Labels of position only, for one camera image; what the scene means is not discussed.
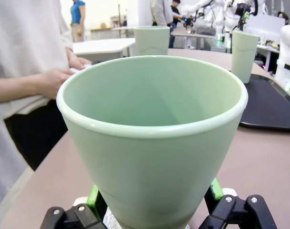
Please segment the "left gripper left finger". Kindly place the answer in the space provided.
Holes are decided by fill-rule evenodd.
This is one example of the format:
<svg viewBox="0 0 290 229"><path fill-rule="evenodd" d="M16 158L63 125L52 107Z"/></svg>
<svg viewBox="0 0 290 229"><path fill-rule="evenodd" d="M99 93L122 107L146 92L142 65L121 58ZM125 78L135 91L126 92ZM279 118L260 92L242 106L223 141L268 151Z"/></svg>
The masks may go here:
<svg viewBox="0 0 290 229"><path fill-rule="evenodd" d="M69 210L51 207L47 210L40 228L42 229L106 229L103 218L107 211L96 185L85 203L72 206Z"/></svg>

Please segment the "person's right hand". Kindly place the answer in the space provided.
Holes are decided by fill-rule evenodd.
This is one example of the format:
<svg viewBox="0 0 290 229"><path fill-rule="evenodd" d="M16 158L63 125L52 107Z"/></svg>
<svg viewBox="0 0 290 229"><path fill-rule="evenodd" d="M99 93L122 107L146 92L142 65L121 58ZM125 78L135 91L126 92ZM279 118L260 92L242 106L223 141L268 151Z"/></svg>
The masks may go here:
<svg viewBox="0 0 290 229"><path fill-rule="evenodd" d="M74 74L70 69L54 69L38 76L38 93L56 99L61 85Z"/></svg>

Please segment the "person's left hand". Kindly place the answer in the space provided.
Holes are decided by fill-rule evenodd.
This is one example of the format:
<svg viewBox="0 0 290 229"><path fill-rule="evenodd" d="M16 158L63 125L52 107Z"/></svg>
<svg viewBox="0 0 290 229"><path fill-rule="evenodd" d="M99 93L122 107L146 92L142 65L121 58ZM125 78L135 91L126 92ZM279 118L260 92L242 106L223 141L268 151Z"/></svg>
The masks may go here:
<svg viewBox="0 0 290 229"><path fill-rule="evenodd" d="M65 51L66 51L70 68L82 70L82 69L85 69L86 66L92 64L88 59L76 56L73 53L73 51L68 47L65 48Z"/></svg>

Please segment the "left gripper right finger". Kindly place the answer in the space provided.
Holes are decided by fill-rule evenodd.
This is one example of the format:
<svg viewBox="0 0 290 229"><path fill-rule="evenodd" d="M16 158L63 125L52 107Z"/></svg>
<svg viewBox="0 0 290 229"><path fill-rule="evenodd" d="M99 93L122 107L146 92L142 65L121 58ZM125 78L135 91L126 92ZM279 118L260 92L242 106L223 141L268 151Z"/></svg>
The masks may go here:
<svg viewBox="0 0 290 229"><path fill-rule="evenodd" d="M242 200L233 189L222 189L215 178L204 199L209 215L200 225L201 229L225 229L228 225L237 225L240 229L277 228L261 195Z"/></svg>

